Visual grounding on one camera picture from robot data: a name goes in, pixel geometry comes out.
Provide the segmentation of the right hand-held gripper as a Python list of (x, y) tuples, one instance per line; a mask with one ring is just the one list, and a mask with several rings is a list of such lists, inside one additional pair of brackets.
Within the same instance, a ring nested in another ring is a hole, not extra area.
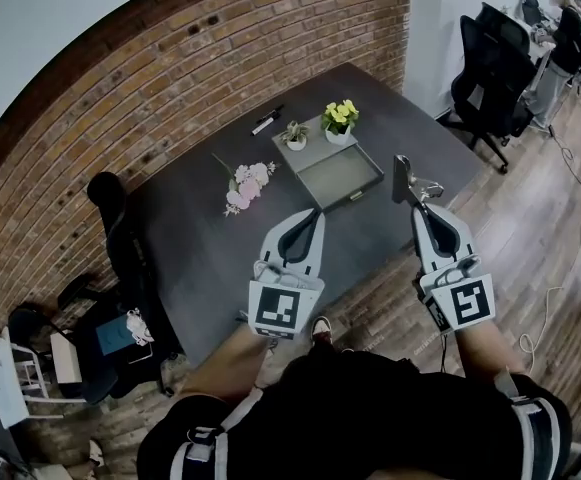
[(422, 269), (430, 272), (417, 283), (420, 301), (438, 330), (458, 331), (492, 319), (492, 276), (482, 272), (481, 258), (471, 255), (468, 225), (441, 206), (413, 208), (411, 224)]

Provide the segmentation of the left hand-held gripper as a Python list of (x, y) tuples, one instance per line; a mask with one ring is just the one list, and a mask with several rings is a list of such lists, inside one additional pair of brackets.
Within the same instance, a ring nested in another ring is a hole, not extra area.
[(321, 269), (324, 237), (325, 216), (317, 209), (295, 213), (266, 234), (249, 282), (248, 325), (255, 334), (293, 339), (303, 331), (325, 288), (313, 277)]

